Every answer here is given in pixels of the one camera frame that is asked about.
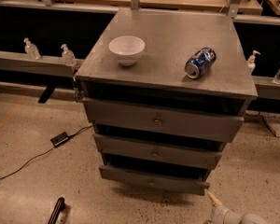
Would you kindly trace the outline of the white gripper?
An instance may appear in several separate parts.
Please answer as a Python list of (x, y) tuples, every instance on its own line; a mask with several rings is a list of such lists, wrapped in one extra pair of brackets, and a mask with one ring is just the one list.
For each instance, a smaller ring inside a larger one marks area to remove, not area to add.
[(213, 224), (240, 224), (242, 216), (222, 205), (222, 202), (209, 190), (206, 192), (211, 204), (214, 206), (211, 212)]

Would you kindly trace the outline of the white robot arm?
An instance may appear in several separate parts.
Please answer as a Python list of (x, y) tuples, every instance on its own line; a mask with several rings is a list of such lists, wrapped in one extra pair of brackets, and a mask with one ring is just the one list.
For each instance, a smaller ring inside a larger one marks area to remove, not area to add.
[(212, 192), (205, 191), (212, 204), (210, 218), (204, 224), (268, 224), (268, 222), (256, 214), (238, 214), (225, 206)]

